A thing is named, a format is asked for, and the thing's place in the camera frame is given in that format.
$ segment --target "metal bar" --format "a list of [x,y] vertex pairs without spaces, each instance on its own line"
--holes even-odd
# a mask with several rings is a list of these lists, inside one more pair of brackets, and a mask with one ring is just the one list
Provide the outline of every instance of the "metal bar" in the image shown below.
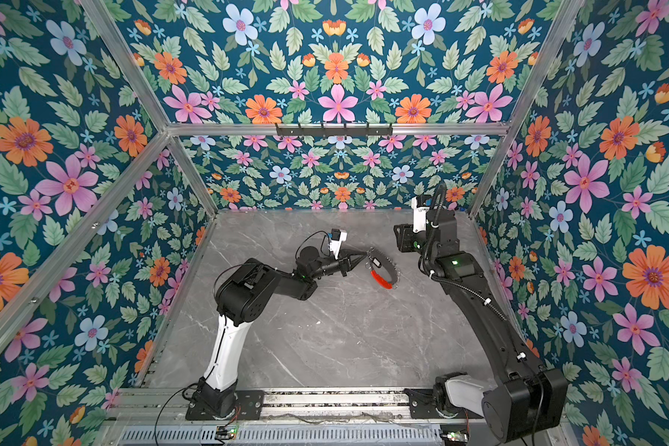
[[141,101],[141,105],[151,118],[156,130],[165,130],[169,124],[166,112],[161,107],[161,102],[159,102],[148,81],[146,81],[141,68],[136,64],[133,52],[129,49],[124,36],[109,14],[109,10],[102,0],[82,0],[80,3],[116,64],[121,68],[126,82],[131,85],[131,89],[134,90],[139,101]]
[[562,43],[565,40],[565,36],[575,22],[575,17],[584,3],[585,0],[563,0],[560,5],[560,9],[553,20],[548,35],[540,49],[538,60],[533,66],[528,81],[523,87],[520,96],[518,96],[518,101],[511,113],[511,119],[508,123],[510,131],[498,143],[498,147],[488,163],[486,173],[483,174],[483,178],[481,178],[481,183],[478,185],[478,192],[476,192],[476,199],[469,208],[470,215],[475,216],[478,213],[483,205],[486,195],[488,195],[491,187],[493,187],[496,175],[498,175],[498,172],[501,170],[501,167],[506,160],[506,153],[508,153],[508,149],[513,146],[515,138],[518,137],[518,133],[528,114],[528,110],[530,110],[530,107],[533,105],[535,96],[537,96],[540,87],[542,87],[545,77],[548,75],[548,71],[550,71],[550,66],[557,57]]
[[176,163],[181,167],[183,176],[188,180],[188,183],[193,188],[193,192],[200,200],[201,206],[205,208],[208,217],[214,219],[218,210],[215,208],[215,204],[205,187],[205,183],[203,183],[203,178],[201,178],[201,175],[196,170],[193,160],[186,153],[186,147],[183,146],[180,138],[176,136],[171,138],[168,146],[173,157],[176,159]]
[[165,342],[168,339],[171,330],[173,329],[173,322],[181,312],[183,303],[188,296],[188,290],[190,289],[191,283],[193,283],[195,279],[195,275],[198,272],[198,267],[200,266],[201,260],[203,259],[205,251],[207,250],[208,243],[210,243],[210,239],[213,237],[214,229],[215,220],[209,220],[208,226],[205,229],[205,235],[201,239],[201,244],[198,245],[198,248],[196,248],[196,252],[191,259],[188,271],[186,271],[186,275],[181,280],[181,286],[178,288],[178,293],[176,293],[176,295],[173,297],[173,301],[171,302],[171,306],[168,310],[168,313],[166,314],[166,318],[164,319],[161,327],[159,327],[159,331],[154,338],[153,346],[146,355],[144,365],[136,377],[136,383],[134,384],[134,387],[136,388],[141,387],[144,379],[146,378],[146,374],[151,367],[152,361],[160,352],[161,348],[165,346]]
[[[341,129],[346,133],[345,126],[342,124],[303,124],[298,125],[282,124],[279,129],[287,130],[288,134],[297,136],[300,131],[320,129],[322,135],[331,133],[332,129]],[[201,124],[182,124],[172,123],[168,126],[170,136],[248,136],[248,135],[266,135],[277,136],[278,127],[266,124],[219,124],[219,123],[201,123]],[[356,129],[362,131],[366,129],[366,124],[347,124],[347,129]],[[509,126],[506,123],[436,123],[436,124],[392,124],[392,134],[394,135],[498,135],[502,136],[508,133]]]
[[77,227],[0,311],[0,353],[7,348],[15,333],[25,326],[42,300],[61,280],[65,268],[74,263],[84,251],[97,227],[109,219],[109,215],[133,189],[136,180],[156,161],[167,142],[168,137],[164,132],[157,133],[152,138],[143,152],[132,161],[94,207],[84,215]]

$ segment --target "metal grate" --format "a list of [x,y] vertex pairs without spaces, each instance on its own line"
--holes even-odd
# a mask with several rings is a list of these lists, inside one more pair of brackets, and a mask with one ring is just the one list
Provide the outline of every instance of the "metal grate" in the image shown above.
[[[217,426],[161,426],[158,428],[160,445],[215,445]],[[128,427],[120,445],[154,445],[153,426]],[[234,445],[440,445],[441,430],[436,425],[426,427],[371,424],[352,426],[302,426],[278,424],[273,426],[242,426]]]

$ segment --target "aluminum frame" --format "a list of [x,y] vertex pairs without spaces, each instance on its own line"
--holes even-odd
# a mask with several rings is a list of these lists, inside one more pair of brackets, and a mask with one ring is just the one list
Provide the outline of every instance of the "aluminum frame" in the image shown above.
[[157,133],[144,150],[125,171],[114,181],[107,192],[82,217],[77,227],[47,257],[30,280],[18,291],[10,302],[0,311],[0,354],[32,317],[40,303],[47,297],[50,290],[62,280],[66,265],[71,265],[84,251],[84,248],[96,234],[97,228],[109,220],[109,215],[134,188],[136,180],[158,158],[166,146],[166,133]]
[[540,49],[538,60],[533,66],[528,81],[523,87],[523,91],[520,93],[520,96],[518,96],[518,101],[513,108],[509,122],[510,130],[498,143],[498,147],[496,147],[496,151],[488,163],[486,173],[483,174],[483,178],[481,178],[481,182],[478,185],[476,198],[468,211],[469,215],[474,218],[481,209],[486,195],[488,195],[488,192],[490,192],[493,187],[496,175],[498,175],[498,172],[501,170],[501,167],[505,162],[508,149],[513,146],[513,143],[518,137],[518,133],[528,114],[528,110],[530,110],[533,105],[533,101],[535,100],[538,91],[543,86],[543,82],[548,75],[548,71],[550,71],[553,61],[560,52],[560,48],[562,47],[562,43],[565,40],[568,31],[575,23],[577,13],[584,4],[585,0],[563,0],[562,5],[560,5],[560,9],[555,16],[555,19],[550,26],[550,30],[545,37],[543,46]]

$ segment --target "floral wallpaper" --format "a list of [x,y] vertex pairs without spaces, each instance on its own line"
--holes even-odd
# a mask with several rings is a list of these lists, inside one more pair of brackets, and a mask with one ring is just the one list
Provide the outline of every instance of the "floral wallpaper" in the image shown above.
[[0,444],[89,446],[135,384],[207,226],[162,155],[0,356]]
[[0,310],[152,134],[79,6],[0,2]]
[[478,215],[581,444],[669,445],[669,1],[589,2]]

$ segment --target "teal wallpaper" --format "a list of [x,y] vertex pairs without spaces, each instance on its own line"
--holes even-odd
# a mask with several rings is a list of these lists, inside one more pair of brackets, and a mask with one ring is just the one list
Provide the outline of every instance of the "teal wallpaper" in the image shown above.
[[586,446],[669,445],[669,1],[589,1],[479,214]]

